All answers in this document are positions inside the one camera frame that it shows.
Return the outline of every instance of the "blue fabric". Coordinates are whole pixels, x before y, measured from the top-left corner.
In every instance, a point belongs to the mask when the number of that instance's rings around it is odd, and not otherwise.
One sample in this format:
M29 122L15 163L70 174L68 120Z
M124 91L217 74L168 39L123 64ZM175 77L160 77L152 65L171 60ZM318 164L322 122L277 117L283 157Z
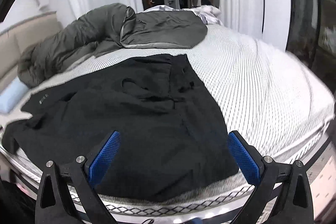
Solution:
M88 181L92 188L100 184L119 147L120 133L115 131L90 165Z
M0 94L0 113L8 114L28 90L29 87L16 77Z
M233 132L229 133L227 137L227 146L232 156L235 158L247 183L254 186L259 185L259 168Z

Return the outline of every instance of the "black pants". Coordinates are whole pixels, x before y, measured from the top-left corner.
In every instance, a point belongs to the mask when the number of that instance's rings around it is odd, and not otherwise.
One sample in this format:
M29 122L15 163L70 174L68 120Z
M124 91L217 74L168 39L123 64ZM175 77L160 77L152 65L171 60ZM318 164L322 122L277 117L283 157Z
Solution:
M8 125L3 146L40 168L120 132L101 194L160 202L238 172L221 110L186 55L127 59L43 90L22 110L33 117Z

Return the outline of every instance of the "folded blanket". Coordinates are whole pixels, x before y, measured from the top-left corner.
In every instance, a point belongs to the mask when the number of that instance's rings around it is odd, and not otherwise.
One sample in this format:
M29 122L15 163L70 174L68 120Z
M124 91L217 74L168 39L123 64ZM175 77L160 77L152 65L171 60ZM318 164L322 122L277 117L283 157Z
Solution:
M32 88L92 55L124 47L192 48L204 39L207 30L190 11L136 14L123 4L106 5L28 47L19 59L18 76Z

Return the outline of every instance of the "light blue pillow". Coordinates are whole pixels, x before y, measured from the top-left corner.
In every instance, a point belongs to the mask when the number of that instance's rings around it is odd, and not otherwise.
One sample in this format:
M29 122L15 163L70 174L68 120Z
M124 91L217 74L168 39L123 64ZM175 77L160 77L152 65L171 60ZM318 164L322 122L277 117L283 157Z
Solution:
M8 114L28 90L29 87L16 77L0 94L0 113Z

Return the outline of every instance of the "textured blue pad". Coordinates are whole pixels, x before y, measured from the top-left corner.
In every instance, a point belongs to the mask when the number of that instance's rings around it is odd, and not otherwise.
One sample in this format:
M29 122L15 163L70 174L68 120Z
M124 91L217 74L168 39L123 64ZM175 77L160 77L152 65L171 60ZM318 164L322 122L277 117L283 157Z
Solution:
M120 133L115 131L90 165L88 181L92 188L100 184L119 147Z
M259 168L233 132L229 133L227 137L227 146L232 156L235 158L247 183L254 186L259 185Z

